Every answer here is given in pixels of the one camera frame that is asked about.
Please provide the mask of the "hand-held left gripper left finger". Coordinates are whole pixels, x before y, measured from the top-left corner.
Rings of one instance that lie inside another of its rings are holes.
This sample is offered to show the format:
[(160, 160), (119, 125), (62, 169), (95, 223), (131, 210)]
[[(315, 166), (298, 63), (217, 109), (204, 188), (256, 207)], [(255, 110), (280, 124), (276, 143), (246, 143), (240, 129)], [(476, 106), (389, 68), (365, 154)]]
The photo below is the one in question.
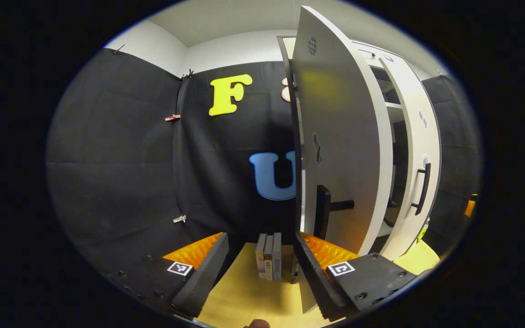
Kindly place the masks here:
[(194, 319), (215, 286), (228, 251), (228, 234), (215, 233), (168, 255), (145, 255), (111, 272), (108, 279), (154, 311)]

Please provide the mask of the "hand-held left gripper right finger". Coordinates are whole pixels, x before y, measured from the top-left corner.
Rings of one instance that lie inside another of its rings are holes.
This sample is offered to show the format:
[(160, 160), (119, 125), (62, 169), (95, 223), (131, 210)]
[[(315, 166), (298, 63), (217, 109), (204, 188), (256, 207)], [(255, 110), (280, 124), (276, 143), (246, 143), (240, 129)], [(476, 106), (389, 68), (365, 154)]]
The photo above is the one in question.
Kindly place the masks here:
[(357, 256), (303, 232), (294, 235), (294, 253), (329, 321), (369, 313), (417, 277), (377, 253)]

